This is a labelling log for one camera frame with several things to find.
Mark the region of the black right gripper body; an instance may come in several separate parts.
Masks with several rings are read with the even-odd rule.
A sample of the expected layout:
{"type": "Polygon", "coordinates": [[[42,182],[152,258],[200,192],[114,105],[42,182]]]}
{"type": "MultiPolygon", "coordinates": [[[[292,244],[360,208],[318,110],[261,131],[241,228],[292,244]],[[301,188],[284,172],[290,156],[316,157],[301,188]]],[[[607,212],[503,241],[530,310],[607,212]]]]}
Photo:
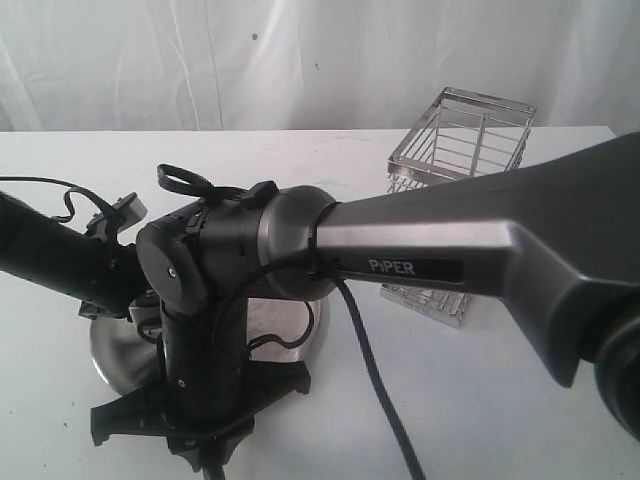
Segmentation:
{"type": "Polygon", "coordinates": [[[307,394],[311,376],[304,362],[248,361],[236,386],[217,396],[193,396],[163,380],[91,409],[93,443],[113,435],[209,440],[220,438],[286,395],[307,394]]]}

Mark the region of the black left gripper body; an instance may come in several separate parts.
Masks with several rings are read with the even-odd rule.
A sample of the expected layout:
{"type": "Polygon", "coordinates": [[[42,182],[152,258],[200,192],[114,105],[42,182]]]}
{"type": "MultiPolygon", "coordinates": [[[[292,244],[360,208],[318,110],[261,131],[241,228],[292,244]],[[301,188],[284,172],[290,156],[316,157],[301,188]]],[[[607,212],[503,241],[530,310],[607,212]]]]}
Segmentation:
{"type": "Polygon", "coordinates": [[[74,248],[74,266],[80,276],[75,298],[113,318],[126,317],[149,287],[133,243],[81,242],[74,248]]]}

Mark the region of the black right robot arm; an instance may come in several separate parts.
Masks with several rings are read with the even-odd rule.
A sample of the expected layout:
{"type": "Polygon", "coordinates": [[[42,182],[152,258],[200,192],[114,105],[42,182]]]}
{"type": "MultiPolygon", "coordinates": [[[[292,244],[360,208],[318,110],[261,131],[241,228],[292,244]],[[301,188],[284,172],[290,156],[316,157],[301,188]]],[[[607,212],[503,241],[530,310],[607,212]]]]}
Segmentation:
{"type": "Polygon", "coordinates": [[[341,291],[374,391],[414,478],[423,471],[380,378],[348,280],[499,299],[554,380],[591,362],[611,415],[639,432],[639,137],[518,170],[340,203],[312,186],[217,187],[171,165],[192,201],[148,223],[139,264],[158,298],[162,378],[91,412],[91,435],[158,436],[223,477],[255,415],[307,393],[302,362],[250,357],[252,298],[341,291]]]}

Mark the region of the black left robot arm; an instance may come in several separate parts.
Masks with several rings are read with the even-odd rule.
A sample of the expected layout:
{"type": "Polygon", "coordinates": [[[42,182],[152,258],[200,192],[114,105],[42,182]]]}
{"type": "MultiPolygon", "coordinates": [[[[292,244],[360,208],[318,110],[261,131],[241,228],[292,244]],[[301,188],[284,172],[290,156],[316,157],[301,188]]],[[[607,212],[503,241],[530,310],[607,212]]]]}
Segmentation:
{"type": "Polygon", "coordinates": [[[81,234],[6,193],[1,270],[117,317],[149,289],[134,246],[81,234]]]}

